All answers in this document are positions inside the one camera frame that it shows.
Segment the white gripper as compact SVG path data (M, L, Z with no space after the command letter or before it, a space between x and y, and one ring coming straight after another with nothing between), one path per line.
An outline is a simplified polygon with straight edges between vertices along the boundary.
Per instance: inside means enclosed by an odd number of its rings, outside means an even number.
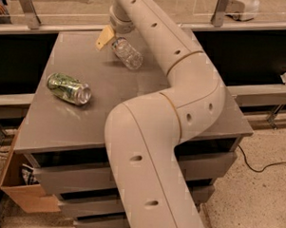
M111 25L107 25L102 29L96 41L96 48L98 50L104 48L112 39L115 38L115 32L126 34L131 32L135 27L126 12L117 2L114 2L111 5L109 14Z

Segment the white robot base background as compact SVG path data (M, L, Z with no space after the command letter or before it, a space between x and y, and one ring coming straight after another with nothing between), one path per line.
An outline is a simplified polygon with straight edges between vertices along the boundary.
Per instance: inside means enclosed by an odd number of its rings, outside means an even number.
M250 21L257 16L259 0L229 0L225 14L235 21Z

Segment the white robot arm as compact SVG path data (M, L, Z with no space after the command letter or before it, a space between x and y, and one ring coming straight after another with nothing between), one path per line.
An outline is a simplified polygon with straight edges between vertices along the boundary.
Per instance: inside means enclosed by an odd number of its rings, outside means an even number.
M191 31L154 0L116 0L169 88L129 99L105 121L105 146L130 228L204 228L174 148L206 131L224 108L226 88Z

